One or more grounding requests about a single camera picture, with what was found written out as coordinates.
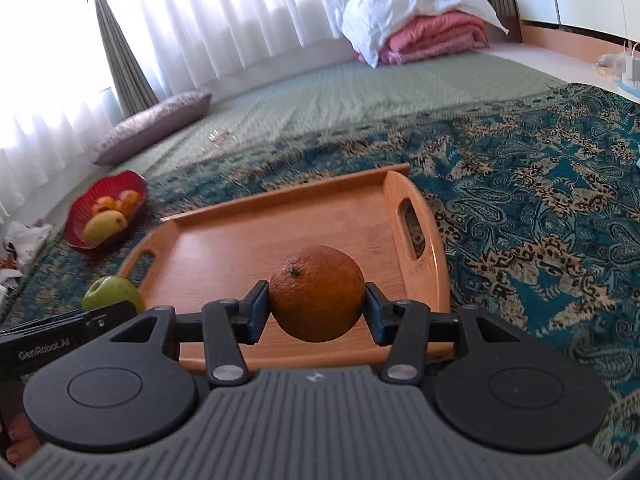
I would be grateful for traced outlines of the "person's left hand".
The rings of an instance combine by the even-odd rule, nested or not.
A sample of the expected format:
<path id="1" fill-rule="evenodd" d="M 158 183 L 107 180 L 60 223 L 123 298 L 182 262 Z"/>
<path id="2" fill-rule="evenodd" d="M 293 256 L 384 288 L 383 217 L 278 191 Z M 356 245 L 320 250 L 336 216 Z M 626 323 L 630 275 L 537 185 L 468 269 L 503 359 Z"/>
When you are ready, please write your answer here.
<path id="1" fill-rule="evenodd" d="M 8 426 L 1 427 L 1 440 L 8 440 L 2 457 L 12 466 L 29 460 L 40 449 L 40 442 L 24 412 L 15 415 Z"/>

